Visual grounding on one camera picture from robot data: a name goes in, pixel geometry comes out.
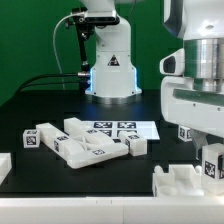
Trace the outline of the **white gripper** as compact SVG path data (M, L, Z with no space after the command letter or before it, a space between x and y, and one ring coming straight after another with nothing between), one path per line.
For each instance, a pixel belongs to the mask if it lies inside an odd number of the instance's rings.
M224 94L195 91L191 78L168 76L161 83L161 111L167 122L191 128L198 160L207 134L224 138Z

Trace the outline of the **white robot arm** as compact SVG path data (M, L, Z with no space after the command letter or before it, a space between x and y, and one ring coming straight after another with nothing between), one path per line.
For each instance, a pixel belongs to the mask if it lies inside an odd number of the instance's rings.
M103 102L141 93L130 61L130 25L115 0L80 0L97 35L86 93ZM224 138L224 0L164 0L163 24L183 47L160 61L164 119L191 130L197 149L208 134Z

